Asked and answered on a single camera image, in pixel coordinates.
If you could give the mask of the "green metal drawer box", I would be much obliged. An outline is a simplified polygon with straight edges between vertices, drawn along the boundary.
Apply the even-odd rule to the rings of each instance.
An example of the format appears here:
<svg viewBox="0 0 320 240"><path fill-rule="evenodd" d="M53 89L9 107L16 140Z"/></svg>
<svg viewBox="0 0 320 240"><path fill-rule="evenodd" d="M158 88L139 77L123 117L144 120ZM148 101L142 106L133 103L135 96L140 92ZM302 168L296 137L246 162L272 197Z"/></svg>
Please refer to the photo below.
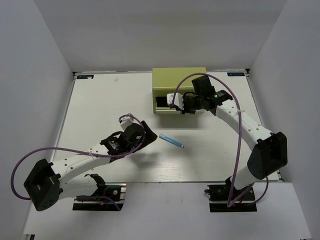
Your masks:
<svg viewBox="0 0 320 240"><path fill-rule="evenodd" d="M167 94L175 92L177 85L188 75L206 73L205 67L169 67L152 69L152 99L155 114L173 115L179 111L167 104Z"/></svg>

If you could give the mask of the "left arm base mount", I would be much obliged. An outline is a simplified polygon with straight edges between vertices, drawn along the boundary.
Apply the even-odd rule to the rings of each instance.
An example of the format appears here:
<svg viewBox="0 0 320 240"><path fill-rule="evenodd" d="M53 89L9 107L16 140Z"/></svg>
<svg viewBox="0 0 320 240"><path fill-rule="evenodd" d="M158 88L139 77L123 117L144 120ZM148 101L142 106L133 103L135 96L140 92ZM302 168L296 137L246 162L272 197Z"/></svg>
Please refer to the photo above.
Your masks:
<svg viewBox="0 0 320 240"><path fill-rule="evenodd" d="M77 196L73 201L73 211L118 212L123 208L126 183L110 183L99 187L90 196Z"/></svg>

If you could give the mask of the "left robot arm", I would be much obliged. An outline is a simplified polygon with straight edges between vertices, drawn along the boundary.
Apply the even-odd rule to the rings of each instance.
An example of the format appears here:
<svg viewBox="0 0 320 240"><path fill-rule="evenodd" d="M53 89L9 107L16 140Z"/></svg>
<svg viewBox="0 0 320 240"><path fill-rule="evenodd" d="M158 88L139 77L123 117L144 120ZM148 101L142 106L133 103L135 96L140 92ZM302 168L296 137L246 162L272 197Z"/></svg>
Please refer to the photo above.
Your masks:
<svg viewBox="0 0 320 240"><path fill-rule="evenodd" d="M86 151L72 150L74 155L71 157L53 162L44 158L35 163L23 186L38 212L65 198L103 198L105 182L89 171L131 155L158 138L145 121L134 123L133 118L126 116L119 122L121 131L112 133Z"/></svg>

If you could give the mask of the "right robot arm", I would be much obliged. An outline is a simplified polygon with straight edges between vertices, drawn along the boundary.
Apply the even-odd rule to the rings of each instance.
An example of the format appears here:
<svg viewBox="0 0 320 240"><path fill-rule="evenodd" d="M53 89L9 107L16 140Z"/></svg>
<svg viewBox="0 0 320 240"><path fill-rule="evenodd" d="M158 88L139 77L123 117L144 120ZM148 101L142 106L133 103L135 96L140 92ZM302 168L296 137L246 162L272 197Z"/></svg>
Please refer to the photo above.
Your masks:
<svg viewBox="0 0 320 240"><path fill-rule="evenodd" d="M244 189L266 179L288 163L287 137L274 133L250 117L240 106L235 93L225 84L217 91L211 84L213 75L193 73L193 91L172 95L172 104L182 114L206 110L238 134L233 174L226 180L226 195L236 200Z"/></svg>

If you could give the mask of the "blue utility knife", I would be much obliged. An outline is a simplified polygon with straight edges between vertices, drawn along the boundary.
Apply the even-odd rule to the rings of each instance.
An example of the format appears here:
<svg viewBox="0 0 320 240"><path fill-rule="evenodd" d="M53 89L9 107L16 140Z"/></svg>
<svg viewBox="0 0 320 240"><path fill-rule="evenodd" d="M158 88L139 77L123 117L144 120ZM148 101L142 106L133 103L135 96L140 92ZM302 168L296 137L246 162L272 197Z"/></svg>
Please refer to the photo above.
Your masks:
<svg viewBox="0 0 320 240"><path fill-rule="evenodd" d="M166 141L166 142L168 142L168 143L170 143L170 144L172 144L172 145L175 145L175 146L177 146L179 148L184 148L184 145L182 143L180 143L177 140L174 140L174 139L172 139L172 138L170 138L170 137L168 137L168 136L166 136L164 134L159 134L159 138L164 140L164 141Z"/></svg>

